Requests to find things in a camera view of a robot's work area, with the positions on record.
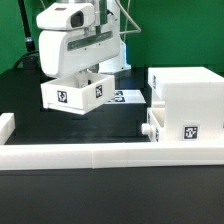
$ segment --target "white container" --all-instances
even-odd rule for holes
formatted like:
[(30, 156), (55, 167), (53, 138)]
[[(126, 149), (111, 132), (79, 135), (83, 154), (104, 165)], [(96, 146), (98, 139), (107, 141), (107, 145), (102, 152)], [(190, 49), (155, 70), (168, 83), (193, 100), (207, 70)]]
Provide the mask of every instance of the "white container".
[(203, 67), (149, 68), (151, 141), (224, 139), (224, 79)]
[(41, 91), (44, 108), (85, 114), (114, 98), (115, 81), (113, 75), (79, 72), (44, 83)]

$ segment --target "white robot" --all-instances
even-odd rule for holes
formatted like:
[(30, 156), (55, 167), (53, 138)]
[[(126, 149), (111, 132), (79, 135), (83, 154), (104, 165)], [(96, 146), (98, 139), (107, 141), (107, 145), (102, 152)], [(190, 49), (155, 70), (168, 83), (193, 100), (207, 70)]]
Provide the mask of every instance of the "white robot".
[(107, 65), (111, 72), (130, 68), (120, 39), (119, 9), (137, 28), (126, 33), (141, 30), (119, 0), (108, 3), (116, 16), (108, 10), (107, 0), (61, 1), (37, 16), (37, 25), (44, 30), (39, 37), (41, 67), (56, 78), (41, 86), (45, 108), (85, 114), (114, 97), (114, 77), (87, 69), (104, 61), (101, 72), (108, 72)]

